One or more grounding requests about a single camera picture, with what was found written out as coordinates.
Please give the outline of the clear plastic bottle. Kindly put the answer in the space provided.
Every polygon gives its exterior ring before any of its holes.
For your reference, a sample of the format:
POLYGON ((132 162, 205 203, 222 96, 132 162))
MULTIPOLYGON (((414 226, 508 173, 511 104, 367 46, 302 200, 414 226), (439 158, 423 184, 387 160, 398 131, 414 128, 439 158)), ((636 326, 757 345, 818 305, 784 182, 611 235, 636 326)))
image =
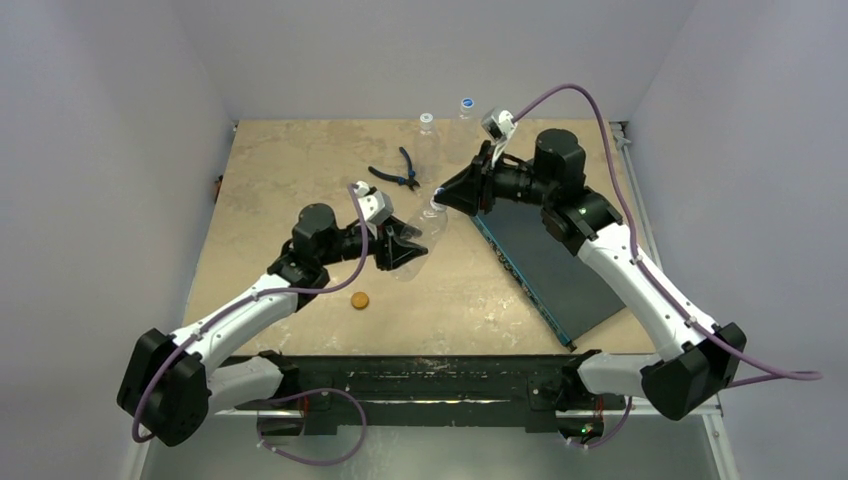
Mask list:
POLYGON ((463 110, 460 102, 459 114, 451 122, 446 147, 446 159, 450 164, 464 165, 473 155, 477 126, 474 107, 475 102, 471 110, 463 110))

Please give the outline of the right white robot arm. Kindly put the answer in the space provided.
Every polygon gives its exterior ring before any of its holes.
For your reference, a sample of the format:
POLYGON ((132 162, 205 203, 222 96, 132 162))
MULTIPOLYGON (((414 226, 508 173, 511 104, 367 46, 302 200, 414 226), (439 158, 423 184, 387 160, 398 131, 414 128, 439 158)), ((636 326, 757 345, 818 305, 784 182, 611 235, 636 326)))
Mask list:
POLYGON ((650 356, 595 350, 564 369, 561 392, 576 407, 600 394, 640 397, 661 415, 680 420, 728 387, 739 362, 721 349, 747 343, 734 323, 718 325, 686 302, 644 256, 622 215, 586 184, 586 152, 565 129, 537 135, 531 160, 504 164, 484 142, 471 163, 434 194, 436 203, 469 216, 490 212, 499 199, 535 205, 549 235, 592 269, 623 301, 648 334, 650 356))

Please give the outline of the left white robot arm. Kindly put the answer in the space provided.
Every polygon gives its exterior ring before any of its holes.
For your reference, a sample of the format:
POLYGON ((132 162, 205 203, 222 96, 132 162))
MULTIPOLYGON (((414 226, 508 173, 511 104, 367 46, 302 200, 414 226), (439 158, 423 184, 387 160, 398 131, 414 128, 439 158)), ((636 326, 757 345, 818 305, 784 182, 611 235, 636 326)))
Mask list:
POLYGON ((358 218, 338 226, 323 203, 304 207, 292 236, 266 272, 247 290, 207 317, 171 333, 153 328, 136 341, 117 394, 132 417, 137 443, 158 439, 167 446, 187 440, 212 411, 253 400, 284 409, 297 399, 298 382, 285 373, 277 354, 261 354, 239 365, 227 359, 248 340, 300 310, 317 296, 341 290, 331 286, 328 266, 354 260, 357 278, 368 257, 391 271, 427 255, 420 228, 393 215, 375 225, 357 204, 358 218))

